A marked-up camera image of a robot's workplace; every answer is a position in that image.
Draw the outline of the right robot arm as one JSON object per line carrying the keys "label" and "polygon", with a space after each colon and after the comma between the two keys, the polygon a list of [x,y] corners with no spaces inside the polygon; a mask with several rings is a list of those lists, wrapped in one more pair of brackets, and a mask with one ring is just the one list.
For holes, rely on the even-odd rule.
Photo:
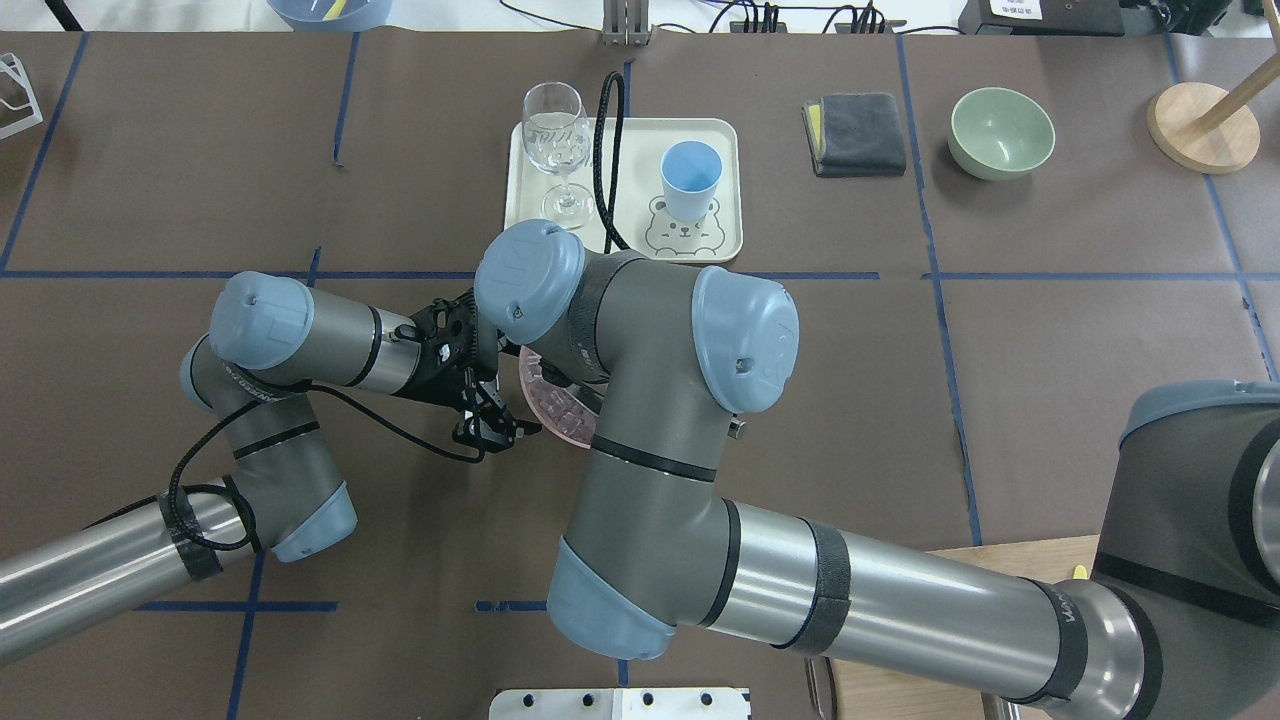
{"label": "right robot arm", "polygon": [[732,418],[781,396],[782,284],[553,222],[495,237],[480,314],[603,383],[547,601],[573,643],[664,653],[680,625],[996,694],[1062,719],[1230,719],[1277,688],[1277,386],[1144,392],[1087,579],[1006,575],[721,498]]}

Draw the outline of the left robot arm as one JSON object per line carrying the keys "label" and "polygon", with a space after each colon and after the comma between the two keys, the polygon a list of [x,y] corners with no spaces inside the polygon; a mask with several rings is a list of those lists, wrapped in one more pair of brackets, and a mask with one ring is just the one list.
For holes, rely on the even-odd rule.
{"label": "left robot arm", "polygon": [[[349,488],[310,397],[365,389],[448,407],[462,452],[480,462],[540,425],[511,414],[498,357],[512,343],[472,292],[406,316],[260,272],[233,275],[210,327],[184,356],[184,392],[218,423],[177,462],[166,488],[73,536],[3,562],[3,661],[24,659],[120,612],[220,574],[251,553],[310,557],[356,528]],[[234,470],[187,486],[212,436]]]}

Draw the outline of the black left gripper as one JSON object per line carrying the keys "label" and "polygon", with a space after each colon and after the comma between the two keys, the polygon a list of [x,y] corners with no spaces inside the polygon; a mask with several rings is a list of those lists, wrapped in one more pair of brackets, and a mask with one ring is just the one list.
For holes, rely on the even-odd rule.
{"label": "black left gripper", "polygon": [[452,439],[485,454],[512,448],[543,424],[516,418],[494,380],[498,373],[498,331],[477,313],[475,293],[436,299],[393,329],[398,345],[416,352],[407,380],[393,395],[461,410]]}

